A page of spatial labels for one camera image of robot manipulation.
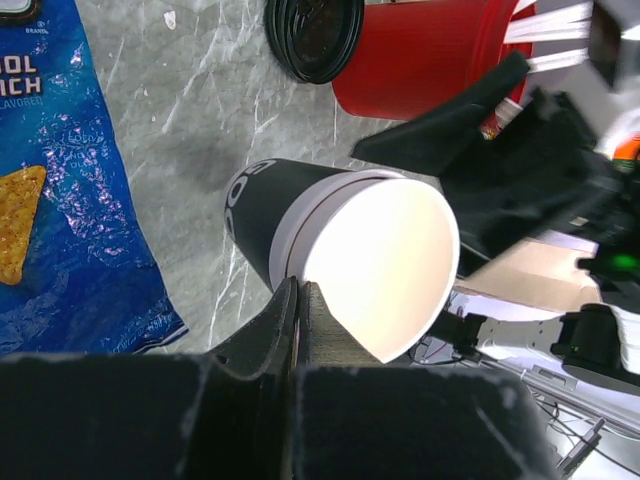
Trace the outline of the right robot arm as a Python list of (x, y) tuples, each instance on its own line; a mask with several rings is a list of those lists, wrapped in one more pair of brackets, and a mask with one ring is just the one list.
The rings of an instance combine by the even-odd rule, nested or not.
[(634, 394), (639, 172), (621, 171), (596, 151), (593, 132), (563, 92), (536, 90), (496, 137), (486, 138), (482, 124), (528, 70), (514, 52), (443, 105), (359, 140), (352, 157), (439, 180), (458, 223), (461, 279), (549, 230), (595, 242), (595, 256), (575, 266), (596, 282), (599, 301), (565, 307), (550, 320), (443, 313), (429, 333), (467, 360), (539, 356), (581, 381)]

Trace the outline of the black paper coffee cup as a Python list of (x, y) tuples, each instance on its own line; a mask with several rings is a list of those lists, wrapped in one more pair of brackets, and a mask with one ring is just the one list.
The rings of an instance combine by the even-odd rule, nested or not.
[(230, 181), (224, 222), (229, 236), (270, 291), (283, 279), (300, 277), (288, 271), (289, 256), (306, 220), (340, 189), (359, 182), (400, 179), (382, 169), (361, 171), (286, 159), (267, 159), (240, 170)]

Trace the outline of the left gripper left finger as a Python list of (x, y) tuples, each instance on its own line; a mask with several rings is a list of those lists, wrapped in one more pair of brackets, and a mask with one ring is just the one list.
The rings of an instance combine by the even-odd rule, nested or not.
[(254, 380), (282, 363), (293, 334), (298, 304), (298, 282), (285, 278), (267, 305), (242, 328), (209, 351), (223, 369), (241, 380)]

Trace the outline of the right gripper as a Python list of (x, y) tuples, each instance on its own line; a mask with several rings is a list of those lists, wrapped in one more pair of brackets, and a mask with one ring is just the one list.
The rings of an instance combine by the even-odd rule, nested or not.
[(596, 136), (567, 93), (536, 90), (498, 136), (483, 140), (481, 125), (529, 70), (525, 56), (513, 52), (451, 100), (351, 151), (353, 159), (384, 167), (444, 172), (440, 183), (460, 232), (461, 279), (549, 230), (592, 241), (608, 256), (639, 252), (639, 175), (596, 152)]

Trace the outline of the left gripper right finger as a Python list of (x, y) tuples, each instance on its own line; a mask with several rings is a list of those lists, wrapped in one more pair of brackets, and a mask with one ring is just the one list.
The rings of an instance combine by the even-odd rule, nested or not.
[(322, 366), (380, 366), (371, 355), (331, 315), (316, 283), (299, 289), (299, 340), (297, 363)]

